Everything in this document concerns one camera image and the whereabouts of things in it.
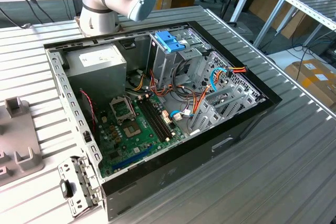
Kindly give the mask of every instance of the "cardboard box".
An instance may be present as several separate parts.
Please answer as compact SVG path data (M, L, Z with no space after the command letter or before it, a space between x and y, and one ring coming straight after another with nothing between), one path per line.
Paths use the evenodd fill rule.
M300 62L293 62L285 68L285 73L294 80ZM304 60L299 73L298 83L332 111L336 111L336 74L319 60Z

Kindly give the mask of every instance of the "floor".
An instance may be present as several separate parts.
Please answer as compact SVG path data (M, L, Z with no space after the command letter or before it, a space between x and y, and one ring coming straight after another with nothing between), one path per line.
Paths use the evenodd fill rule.
M77 7L79 3L79 0L52 0L52 1L39 1L39 4L41 7L48 12L48 14L52 17L54 21L63 21L63 20L70 20L75 16L75 6ZM217 0L217 3L214 3L214 0L204 0L204 2L201 2L200 0L195 1L195 5L201 5L204 8L209 8L212 10L215 14L219 15L222 7L221 0ZM38 20L34 17L32 12L29 10L28 5L25 2L12 2L12 3L1 3L0 7L5 11L5 13L10 16L15 22L18 24L26 24L26 23L32 23L32 24L38 24ZM36 11L37 15L41 19L43 23L48 23L50 20L33 5L34 10ZM234 3L230 5L228 12L226 16L224 17L224 20L229 20L232 13L234 11ZM260 30L262 29L264 25L264 21L262 21L259 17L252 14L251 12L243 12L239 19L239 22L243 22L252 32L253 35L249 36L249 40L254 40L257 35L259 34ZM13 26L12 23L10 23L4 16L0 15L0 28L4 27L10 27ZM324 34L328 30L322 29L319 34ZM261 43L261 46L263 46L266 42L273 39L274 34L276 31L271 28L269 32L267 33L264 41ZM305 41L305 39L309 36L309 32L307 32L306 35L295 38L298 43L302 43ZM314 52L319 55L321 52L324 51L324 49L327 47L327 44L321 44L314 48ZM284 49L291 47L291 41L284 37L283 35L277 36L272 43L270 43L268 46L263 48L263 52L265 54L273 54L279 51L282 51Z

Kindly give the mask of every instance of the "slotted aluminum worktable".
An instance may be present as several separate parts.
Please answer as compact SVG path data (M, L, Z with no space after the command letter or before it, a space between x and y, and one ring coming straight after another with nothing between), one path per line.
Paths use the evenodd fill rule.
M336 121L277 67L201 7L153 12L125 30L199 22L283 99L245 140L132 208L114 223L329 223L336 214ZM2 223L68 223L56 167L79 155L43 44L80 38L72 21L0 30L0 102L30 103L45 168L0 187ZM96 208L75 222L105 223Z

